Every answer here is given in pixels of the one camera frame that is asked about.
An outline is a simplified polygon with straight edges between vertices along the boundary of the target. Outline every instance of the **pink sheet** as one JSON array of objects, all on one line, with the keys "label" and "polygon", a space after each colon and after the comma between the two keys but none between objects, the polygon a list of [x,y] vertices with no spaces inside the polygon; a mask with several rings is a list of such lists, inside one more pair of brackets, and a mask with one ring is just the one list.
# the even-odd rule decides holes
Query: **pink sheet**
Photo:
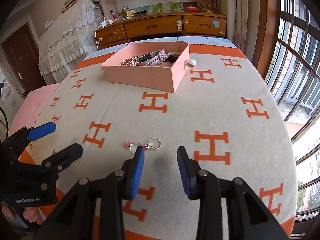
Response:
[{"label": "pink sheet", "polygon": [[52,84],[31,91],[15,115],[9,128],[8,136],[24,126],[27,128],[36,126],[35,121],[39,117],[42,108],[59,85],[60,83]]}]

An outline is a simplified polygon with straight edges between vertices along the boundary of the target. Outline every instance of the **white watch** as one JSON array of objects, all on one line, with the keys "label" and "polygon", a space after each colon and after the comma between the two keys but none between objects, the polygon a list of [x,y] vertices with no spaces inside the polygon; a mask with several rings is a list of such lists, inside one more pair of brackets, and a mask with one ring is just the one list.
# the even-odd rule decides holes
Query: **white watch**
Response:
[{"label": "white watch", "polygon": [[138,62],[138,66],[154,66],[165,61],[164,49],[151,52],[150,55],[152,57],[151,59],[144,62]]}]

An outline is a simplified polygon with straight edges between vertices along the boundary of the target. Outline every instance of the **drawer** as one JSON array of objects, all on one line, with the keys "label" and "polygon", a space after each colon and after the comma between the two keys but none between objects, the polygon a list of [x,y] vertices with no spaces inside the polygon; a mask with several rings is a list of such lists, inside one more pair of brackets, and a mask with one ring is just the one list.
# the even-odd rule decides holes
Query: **drawer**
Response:
[{"label": "drawer", "polygon": [[124,29],[128,38],[161,33],[182,33],[182,30],[178,31],[177,21],[181,21],[180,15],[152,17],[125,23]]},{"label": "drawer", "polygon": [[110,42],[126,39],[122,24],[106,28],[97,32],[97,42],[104,45]]},{"label": "drawer", "polygon": [[110,42],[110,43],[103,44],[103,45],[99,44],[99,48],[100,49],[106,49],[106,48],[110,48],[110,47],[113,47],[113,46],[116,46],[116,45],[120,45],[120,44],[124,44],[124,43],[128,43],[128,40],[125,39],[125,40],[120,40],[120,41],[114,41],[114,42]]},{"label": "drawer", "polygon": [[226,36],[227,19],[210,16],[183,16],[185,33],[208,34],[214,36]]}]

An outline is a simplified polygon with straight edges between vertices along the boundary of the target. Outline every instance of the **blue gripper pad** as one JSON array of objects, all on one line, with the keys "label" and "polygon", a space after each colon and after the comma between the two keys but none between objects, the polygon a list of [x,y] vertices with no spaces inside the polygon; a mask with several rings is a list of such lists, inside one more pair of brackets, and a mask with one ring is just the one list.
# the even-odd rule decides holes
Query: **blue gripper pad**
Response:
[{"label": "blue gripper pad", "polygon": [[186,163],[183,158],[183,150],[185,151],[184,147],[179,147],[177,150],[177,160],[178,160],[178,166],[180,171],[180,176],[182,180],[182,185],[184,189],[184,193],[188,196],[188,198],[191,197],[191,183],[190,183],[190,176],[187,171]]},{"label": "blue gripper pad", "polygon": [[132,176],[132,187],[131,187],[131,197],[132,199],[135,198],[135,196],[138,193],[142,170],[143,170],[143,164],[144,164],[144,150],[142,147],[138,147],[137,151],[134,155],[134,159],[136,158],[136,166],[133,172]]},{"label": "blue gripper pad", "polygon": [[27,135],[27,139],[31,141],[38,140],[48,134],[53,133],[56,130],[54,122],[48,122],[32,129]]}]

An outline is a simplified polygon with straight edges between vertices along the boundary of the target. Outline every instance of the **pearl necklace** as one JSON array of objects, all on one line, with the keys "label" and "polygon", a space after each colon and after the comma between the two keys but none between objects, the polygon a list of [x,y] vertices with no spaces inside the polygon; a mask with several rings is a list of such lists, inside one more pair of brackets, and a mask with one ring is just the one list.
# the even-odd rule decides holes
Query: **pearl necklace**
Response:
[{"label": "pearl necklace", "polygon": [[178,56],[180,56],[180,52],[178,52],[178,51],[174,51],[174,52],[169,52],[169,53],[167,53],[167,54],[165,54],[165,59],[168,59],[168,57],[169,56],[172,56],[172,55],[178,55]]}]

